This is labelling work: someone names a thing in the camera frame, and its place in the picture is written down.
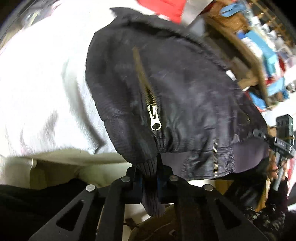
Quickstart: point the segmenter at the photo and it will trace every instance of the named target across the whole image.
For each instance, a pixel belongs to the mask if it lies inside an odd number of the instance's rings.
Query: silver rivet
[[[88,192],[93,192],[96,189],[96,186],[94,184],[89,184],[86,186],[86,190]]]
[[[204,184],[202,187],[209,192],[213,191],[214,189],[214,187],[211,184]]]
[[[124,176],[124,177],[121,178],[121,180],[122,180],[124,183],[128,183],[128,182],[131,180],[131,178],[130,178],[129,176]]]
[[[179,178],[177,177],[177,176],[175,176],[175,175],[171,175],[170,176],[170,181],[172,181],[172,182],[176,182],[176,181],[178,181],[179,180]]]

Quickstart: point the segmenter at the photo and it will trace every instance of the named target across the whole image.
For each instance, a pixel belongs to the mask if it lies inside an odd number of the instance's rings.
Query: black jacket
[[[187,180],[233,173],[240,158],[234,159],[232,146],[255,128],[267,130],[257,108],[184,27],[132,9],[112,10],[117,17],[89,46],[86,81],[117,152],[146,165],[148,175],[155,172],[157,154],[165,152],[189,152],[182,163]],[[134,48],[157,99],[158,131],[150,127]]]

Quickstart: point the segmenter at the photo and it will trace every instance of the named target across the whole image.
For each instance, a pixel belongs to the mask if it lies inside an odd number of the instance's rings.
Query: zipper pull
[[[150,120],[151,120],[151,129],[153,131],[158,131],[161,128],[161,122],[158,118],[157,114],[157,105],[155,104],[150,104],[147,107],[149,115],[150,115]]]

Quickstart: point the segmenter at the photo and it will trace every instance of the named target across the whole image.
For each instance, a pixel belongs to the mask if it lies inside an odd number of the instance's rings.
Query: white cloth
[[[116,153],[85,81],[94,33],[111,7],[152,11],[135,0],[64,0],[54,13],[17,33],[0,53],[0,155],[78,149]]]

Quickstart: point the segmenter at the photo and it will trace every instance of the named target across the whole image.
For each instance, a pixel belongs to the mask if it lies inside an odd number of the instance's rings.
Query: black fabric
[[[39,191],[0,185],[0,240],[27,241],[86,185],[79,179]]]
[[[189,152],[182,164],[187,180],[234,172],[240,158],[234,160],[231,146],[254,128],[267,131],[257,108],[225,74],[223,63],[182,26],[132,9],[112,10],[117,17],[90,43],[86,81],[117,152],[133,165],[158,153]],[[133,47],[157,97],[159,131],[150,128]]]

